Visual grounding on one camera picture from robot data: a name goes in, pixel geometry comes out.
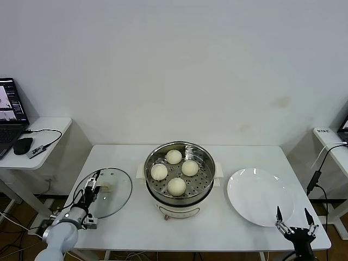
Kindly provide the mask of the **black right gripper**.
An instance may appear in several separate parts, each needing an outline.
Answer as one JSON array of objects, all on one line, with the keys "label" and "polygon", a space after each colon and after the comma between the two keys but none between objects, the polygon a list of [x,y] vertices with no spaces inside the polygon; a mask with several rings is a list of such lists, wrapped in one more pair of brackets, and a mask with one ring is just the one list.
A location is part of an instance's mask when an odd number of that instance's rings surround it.
[{"label": "black right gripper", "polygon": [[315,233],[318,225],[315,224],[314,219],[307,208],[304,209],[305,216],[309,228],[288,227],[284,221],[280,210],[277,206],[276,213],[276,228],[284,237],[293,244],[294,254],[286,257],[284,260],[316,260],[313,253],[311,243],[315,239]]}]

